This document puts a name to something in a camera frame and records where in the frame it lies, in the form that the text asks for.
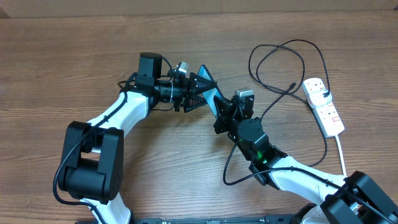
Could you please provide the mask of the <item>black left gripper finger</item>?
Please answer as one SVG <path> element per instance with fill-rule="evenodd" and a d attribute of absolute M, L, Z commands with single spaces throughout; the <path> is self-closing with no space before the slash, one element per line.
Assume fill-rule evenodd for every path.
<path fill-rule="evenodd" d="M 195 96 L 217 87 L 215 81 L 203 78 L 193 72 L 188 79 L 188 96 Z"/>
<path fill-rule="evenodd" d="M 184 99 L 183 102 L 183 109 L 185 113 L 188 113 L 192 110 L 195 110 L 201 106 L 205 106 L 207 105 L 207 101 L 198 95 L 195 96 L 189 96 L 187 98 Z"/>

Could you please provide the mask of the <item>Samsung Galaxy smartphone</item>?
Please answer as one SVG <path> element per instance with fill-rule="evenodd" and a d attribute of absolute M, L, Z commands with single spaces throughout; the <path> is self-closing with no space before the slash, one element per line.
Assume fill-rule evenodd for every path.
<path fill-rule="evenodd" d="M 210 72 L 208 71 L 207 67 L 205 65 L 202 65 L 197 73 L 198 76 L 205 78 L 210 81 L 214 81 L 214 78 L 211 76 Z M 214 101 L 214 97 L 217 96 L 218 98 L 223 98 L 223 94 L 220 92 L 220 89 L 216 85 L 215 88 L 205 91 L 202 93 L 204 99 L 208 103 L 208 106 L 210 107 L 212 113 L 214 114 L 215 118 L 218 118 L 218 113 L 216 110 L 216 105 Z"/>

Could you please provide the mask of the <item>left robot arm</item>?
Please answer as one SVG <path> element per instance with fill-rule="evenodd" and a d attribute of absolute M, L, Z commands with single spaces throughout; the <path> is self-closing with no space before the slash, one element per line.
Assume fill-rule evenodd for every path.
<path fill-rule="evenodd" d="M 133 223 L 134 215 L 120 194 L 124 138 L 158 103 L 188 113 L 207 105 L 207 97 L 217 91 L 205 65 L 188 73 L 188 64 L 180 62 L 162 75 L 165 61 L 161 54 L 141 53 L 138 71 L 118 83 L 118 99 L 105 112 L 68 125 L 52 186 L 58 202 L 88 207 L 95 223 Z"/>

